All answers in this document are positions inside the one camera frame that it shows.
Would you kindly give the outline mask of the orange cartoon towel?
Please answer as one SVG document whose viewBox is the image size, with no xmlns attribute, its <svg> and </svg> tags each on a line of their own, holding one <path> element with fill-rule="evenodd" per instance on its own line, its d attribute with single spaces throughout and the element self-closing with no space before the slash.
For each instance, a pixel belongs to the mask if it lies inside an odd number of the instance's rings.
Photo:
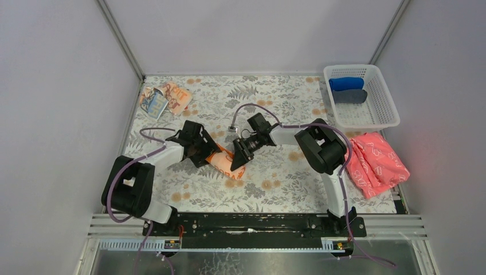
<svg viewBox="0 0 486 275">
<path fill-rule="evenodd" d="M 246 167 L 241 166 L 240 168 L 232 171 L 231 166 L 234 157 L 233 153 L 223 148 L 219 144 L 217 144 L 217 146 L 220 149 L 220 152 L 212 153 L 208 158 L 206 158 L 206 161 L 224 176 L 227 176 L 233 180 L 240 180 L 245 173 Z"/>
</svg>

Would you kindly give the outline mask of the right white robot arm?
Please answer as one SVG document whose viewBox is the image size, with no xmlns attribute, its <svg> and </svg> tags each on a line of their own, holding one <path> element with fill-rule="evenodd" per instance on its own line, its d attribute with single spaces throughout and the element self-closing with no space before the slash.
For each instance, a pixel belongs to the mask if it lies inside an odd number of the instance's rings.
<svg viewBox="0 0 486 275">
<path fill-rule="evenodd" d="M 234 156 L 231 171 L 253 160 L 254 153 L 263 146 L 298 146 L 311 168 L 322 176 L 327 194 L 327 214 L 337 229 L 345 229 L 356 217 L 356 211 L 347 202 L 347 187 L 343 179 L 329 177 L 342 176 L 348 148 L 335 131 L 323 119 L 309 124 L 290 126 L 271 124 L 261 113 L 247 120 L 252 133 L 248 137 L 233 140 Z"/>
</svg>

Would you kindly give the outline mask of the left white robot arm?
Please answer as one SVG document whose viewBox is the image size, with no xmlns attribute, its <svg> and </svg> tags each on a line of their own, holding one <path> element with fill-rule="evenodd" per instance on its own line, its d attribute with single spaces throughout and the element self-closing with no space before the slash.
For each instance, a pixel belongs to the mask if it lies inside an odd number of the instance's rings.
<svg viewBox="0 0 486 275">
<path fill-rule="evenodd" d="M 196 168 L 207 165 L 214 153 L 222 150 L 200 123 L 185 121 L 174 135 L 159 141 L 161 146 L 138 158 L 118 156 L 112 166 L 101 195 L 113 221 L 123 223 L 113 211 L 129 218 L 138 218 L 160 224 L 168 223 L 176 208 L 152 199 L 156 170 L 165 170 L 173 164 L 190 159 Z"/>
</svg>

